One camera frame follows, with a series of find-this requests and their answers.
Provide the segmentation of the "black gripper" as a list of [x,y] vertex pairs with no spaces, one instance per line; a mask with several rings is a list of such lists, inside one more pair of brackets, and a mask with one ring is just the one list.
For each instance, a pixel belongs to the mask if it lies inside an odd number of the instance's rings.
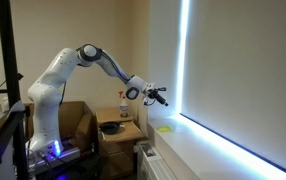
[[166,91],[166,87],[150,88],[145,91],[145,99],[152,99],[158,101],[161,105],[168,106],[166,100],[159,94],[160,91]]

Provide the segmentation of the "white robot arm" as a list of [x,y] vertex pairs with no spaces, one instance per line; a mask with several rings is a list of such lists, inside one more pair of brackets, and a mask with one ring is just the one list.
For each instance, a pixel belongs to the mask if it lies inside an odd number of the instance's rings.
[[29,149],[34,153],[61,155],[64,151],[59,132],[59,107],[64,99],[64,84],[77,66],[91,67],[97,64],[110,77],[118,78],[126,86],[126,98],[135,100],[143,95],[143,103],[150,106],[150,100],[167,106],[159,94],[165,87],[155,87],[137,75],[128,75],[117,61],[106,51],[92,44],[78,49],[63,48],[46,70],[28,89],[28,97],[34,104],[33,130]]

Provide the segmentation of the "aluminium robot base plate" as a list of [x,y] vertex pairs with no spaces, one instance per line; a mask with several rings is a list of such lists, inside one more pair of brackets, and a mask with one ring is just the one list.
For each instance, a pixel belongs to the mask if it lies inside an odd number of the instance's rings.
[[80,157],[80,150],[76,147],[64,150],[60,155],[50,152],[28,151],[28,170],[31,175],[39,175],[49,170],[63,165],[69,165]]

